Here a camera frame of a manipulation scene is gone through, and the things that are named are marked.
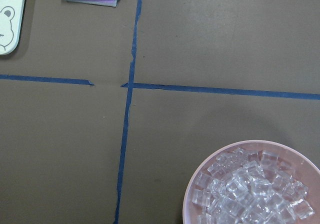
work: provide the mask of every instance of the bear face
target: bear face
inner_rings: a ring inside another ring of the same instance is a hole
[[[14,39],[11,20],[15,16],[15,10],[11,6],[6,6],[0,11],[0,50],[6,50]]]

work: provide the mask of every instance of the white board with bear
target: white board with bear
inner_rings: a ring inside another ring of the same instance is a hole
[[[0,0],[0,55],[18,45],[25,0]]]

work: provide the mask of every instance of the blue tape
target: blue tape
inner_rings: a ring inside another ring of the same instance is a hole
[[[121,87],[127,88],[128,83],[122,85]],[[213,94],[256,96],[256,97],[269,97],[269,98],[320,100],[320,94],[281,92],[281,91],[268,91],[268,90],[245,90],[245,89],[197,87],[197,86],[183,86],[183,85],[159,85],[159,84],[147,84],[147,83],[134,83],[133,88],[151,89],[151,90],[161,89],[166,91],[213,93]]]
[[[84,80],[84,79],[39,77],[39,76],[25,76],[25,75],[3,75],[3,74],[0,74],[0,79],[13,80],[13,81],[42,82],[42,83],[77,84],[77,85],[88,85],[88,86],[95,85],[91,81]]]
[[[130,113],[130,106],[131,106],[131,101],[132,101],[134,79],[135,79],[135,66],[136,66],[136,57],[137,57],[137,30],[138,30],[138,22],[139,22],[139,18],[140,18],[140,14],[141,14],[141,8],[142,8],[142,0],[137,0],[134,30],[133,30],[132,49],[131,49],[132,61],[130,63],[129,81],[127,84],[128,91],[127,91],[127,95],[126,95],[123,131],[122,131],[122,141],[121,141],[121,150],[120,150],[120,161],[119,161],[119,170],[118,170],[118,180],[117,180],[117,184],[116,184],[117,202],[116,202],[113,224],[119,223],[120,202],[121,202],[122,184],[123,184],[125,158],[126,158],[126,148],[127,148],[127,140],[128,140],[129,113]]]

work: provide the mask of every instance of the bowl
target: bowl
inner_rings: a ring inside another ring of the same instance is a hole
[[[279,154],[279,159],[286,161],[295,168],[295,179],[301,181],[308,187],[308,194],[306,200],[310,203],[315,214],[309,216],[307,219],[300,220],[297,218],[297,224],[319,224],[320,223],[320,170],[304,155],[297,152],[296,150],[276,143],[266,140],[245,140],[239,141],[230,145],[227,145],[213,154],[211,154],[207,159],[205,159],[201,165],[196,169],[193,176],[191,177],[189,184],[186,188],[182,217],[183,224],[196,224],[197,216],[201,215],[201,207],[192,203],[192,191],[195,188],[195,177],[203,170],[206,170],[210,165],[216,161],[216,156],[222,152],[231,152],[236,148],[243,148],[246,150],[258,150],[258,151],[269,151]]]

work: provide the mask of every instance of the bowl rim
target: bowl rim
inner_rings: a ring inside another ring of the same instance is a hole
[[[274,141],[269,141],[269,140],[242,140],[242,141],[238,141],[238,142],[234,142],[232,144],[226,145],[218,150],[216,150],[214,153],[212,153],[211,155],[209,155],[199,166],[198,168],[194,171],[192,177],[190,178],[190,181],[188,183],[188,186],[185,190],[184,193],[184,197],[183,197],[183,205],[182,205],[182,221],[183,224],[187,224],[186,223],[186,208],[187,208],[187,196],[189,194],[189,191],[191,189],[191,185],[196,177],[196,175],[198,174],[198,172],[202,169],[202,167],[210,160],[212,159],[214,156],[216,156],[218,153],[223,152],[226,149],[232,148],[234,146],[237,145],[241,145],[241,144],[247,144],[247,143],[264,143],[264,144],[271,144],[271,145],[275,145],[284,149],[287,149],[293,153],[295,153],[296,155],[300,156],[301,158],[303,158],[306,162],[308,162],[316,171],[317,173],[320,175],[320,170],[318,169],[318,167],[312,162],[310,161],[307,157],[305,157],[304,155],[302,155],[300,152],[296,151],[295,149],[292,149],[289,146],[274,142]]]

